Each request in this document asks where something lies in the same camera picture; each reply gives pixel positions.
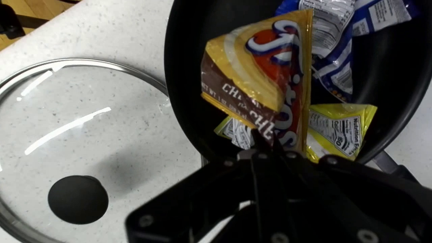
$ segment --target black circle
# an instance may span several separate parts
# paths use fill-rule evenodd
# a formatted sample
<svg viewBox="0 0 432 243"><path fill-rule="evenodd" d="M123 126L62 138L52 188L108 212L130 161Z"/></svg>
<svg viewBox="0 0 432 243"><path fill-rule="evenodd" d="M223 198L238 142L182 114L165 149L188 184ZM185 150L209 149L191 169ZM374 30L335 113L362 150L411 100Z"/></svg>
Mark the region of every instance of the black circle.
<svg viewBox="0 0 432 243"><path fill-rule="evenodd" d="M108 210L108 194L104 187L88 176L72 176L57 181L49 194L49 206L54 215L72 225L97 222Z"/></svg>

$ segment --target trash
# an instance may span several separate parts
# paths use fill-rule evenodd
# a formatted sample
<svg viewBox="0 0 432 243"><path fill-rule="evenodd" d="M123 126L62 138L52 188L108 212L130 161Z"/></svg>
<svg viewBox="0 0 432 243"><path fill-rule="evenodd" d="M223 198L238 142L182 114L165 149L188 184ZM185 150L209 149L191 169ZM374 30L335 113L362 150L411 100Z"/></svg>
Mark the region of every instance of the trash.
<svg viewBox="0 0 432 243"><path fill-rule="evenodd" d="M354 161L374 119L377 107L363 104L311 106L308 149L309 161L332 154Z"/></svg>
<svg viewBox="0 0 432 243"><path fill-rule="evenodd" d="M324 156L339 156L354 161L361 153L365 135L377 107L365 104L311 106L307 157L319 162ZM251 129L234 118L227 118L215 133L249 150L254 146Z"/></svg>
<svg viewBox="0 0 432 243"><path fill-rule="evenodd" d="M312 9L313 80L344 103L353 98L353 37L380 32L420 15L413 0L282 0L276 14Z"/></svg>
<svg viewBox="0 0 432 243"><path fill-rule="evenodd" d="M413 0L357 0L353 36L367 36L420 15Z"/></svg>
<svg viewBox="0 0 432 243"><path fill-rule="evenodd" d="M203 98L273 145L305 152L313 11L295 11L209 41Z"/></svg>

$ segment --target lid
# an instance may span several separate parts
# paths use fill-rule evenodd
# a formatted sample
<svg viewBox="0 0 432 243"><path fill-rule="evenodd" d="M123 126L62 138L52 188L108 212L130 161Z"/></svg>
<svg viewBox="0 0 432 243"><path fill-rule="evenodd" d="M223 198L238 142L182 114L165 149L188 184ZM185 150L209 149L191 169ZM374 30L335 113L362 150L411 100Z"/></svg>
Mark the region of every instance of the lid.
<svg viewBox="0 0 432 243"><path fill-rule="evenodd" d="M127 215L199 158L165 84L110 63L12 76L0 118L0 223L23 242L127 242Z"/></svg>

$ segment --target chip bag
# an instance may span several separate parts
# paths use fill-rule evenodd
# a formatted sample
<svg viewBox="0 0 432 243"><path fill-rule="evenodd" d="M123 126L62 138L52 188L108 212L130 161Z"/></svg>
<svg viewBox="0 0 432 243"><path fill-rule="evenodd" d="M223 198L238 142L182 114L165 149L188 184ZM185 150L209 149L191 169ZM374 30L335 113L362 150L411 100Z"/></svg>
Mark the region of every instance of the chip bag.
<svg viewBox="0 0 432 243"><path fill-rule="evenodd" d="M311 106L307 157L319 162L332 154L354 161L377 107L362 104Z"/></svg>
<svg viewBox="0 0 432 243"><path fill-rule="evenodd" d="M270 144L305 152L311 100L312 15L303 10L209 41L203 98Z"/></svg>

